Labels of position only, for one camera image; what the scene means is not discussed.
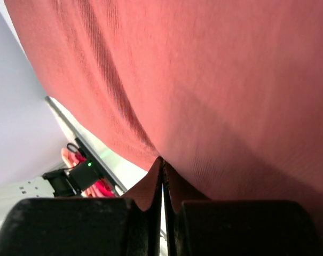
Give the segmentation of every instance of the pink object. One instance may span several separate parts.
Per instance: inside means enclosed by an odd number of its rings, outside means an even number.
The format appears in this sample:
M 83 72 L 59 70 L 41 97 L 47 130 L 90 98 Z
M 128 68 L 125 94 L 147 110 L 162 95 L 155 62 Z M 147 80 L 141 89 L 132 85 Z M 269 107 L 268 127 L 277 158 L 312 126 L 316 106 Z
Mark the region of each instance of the pink object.
M 103 181 L 99 180 L 95 183 L 97 189 L 105 196 L 105 197 L 115 197 L 115 195 L 106 188 Z

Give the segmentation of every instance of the gray wall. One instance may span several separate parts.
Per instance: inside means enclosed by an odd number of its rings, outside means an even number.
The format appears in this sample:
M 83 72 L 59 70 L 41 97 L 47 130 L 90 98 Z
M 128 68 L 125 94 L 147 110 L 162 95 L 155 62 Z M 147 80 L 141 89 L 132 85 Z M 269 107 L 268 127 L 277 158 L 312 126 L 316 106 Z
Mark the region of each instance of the gray wall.
M 9 15 L 9 13 L 7 11 L 7 8 L 6 8 L 4 0 L 0 0 L 0 13 L 1 13 L 2 17 L 5 19 L 5 21 L 7 23 L 7 26 L 10 28 L 12 34 L 14 35 L 14 37 L 16 38 L 17 42 L 19 43 L 19 45 L 21 47 L 19 37 L 17 35 L 17 32 L 15 31 L 14 25 L 12 23 L 10 15 Z
M 45 95 L 0 13 L 0 184 L 27 180 L 61 162 L 67 141 Z

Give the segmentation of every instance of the white panel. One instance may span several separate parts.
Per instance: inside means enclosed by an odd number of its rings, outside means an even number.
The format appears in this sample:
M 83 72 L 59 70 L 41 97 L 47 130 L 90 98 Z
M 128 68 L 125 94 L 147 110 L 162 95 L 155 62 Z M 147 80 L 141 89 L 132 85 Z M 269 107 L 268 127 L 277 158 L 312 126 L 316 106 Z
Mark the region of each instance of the white panel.
M 0 14 L 0 184 L 28 180 L 61 162 L 67 140 L 45 95 Z
M 53 187 L 42 177 L 0 185 L 0 221 L 6 218 L 10 209 L 20 200 L 33 197 L 54 198 L 53 192 Z

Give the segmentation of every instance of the desk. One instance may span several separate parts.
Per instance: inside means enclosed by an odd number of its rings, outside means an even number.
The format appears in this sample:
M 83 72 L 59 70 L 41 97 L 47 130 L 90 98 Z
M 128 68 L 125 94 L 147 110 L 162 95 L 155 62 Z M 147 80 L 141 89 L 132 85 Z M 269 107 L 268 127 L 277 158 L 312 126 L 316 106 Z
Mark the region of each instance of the desk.
M 88 150 L 97 157 L 98 162 L 109 171 L 115 181 L 121 184 L 123 192 L 133 187 L 147 174 L 145 170 L 110 150 L 96 136 L 84 128 L 57 100 L 46 97 L 46 101 L 54 111 L 55 117 L 68 140 L 74 142 L 76 137 L 79 138 Z M 166 237 L 166 219 L 163 204 L 161 211 L 161 235 L 162 237 Z M 161 254 L 167 255 L 167 253 L 165 254 L 167 252 L 166 240 L 161 238 L 160 245 Z

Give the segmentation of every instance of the ribbed fabric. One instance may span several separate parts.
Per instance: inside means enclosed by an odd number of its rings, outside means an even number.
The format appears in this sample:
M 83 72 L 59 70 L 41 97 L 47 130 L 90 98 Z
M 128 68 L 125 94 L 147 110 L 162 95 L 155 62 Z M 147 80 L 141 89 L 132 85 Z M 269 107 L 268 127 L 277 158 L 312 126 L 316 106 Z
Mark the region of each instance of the ribbed fabric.
M 298 201 L 323 237 L 323 0 L 5 2 L 47 93 L 115 152 Z

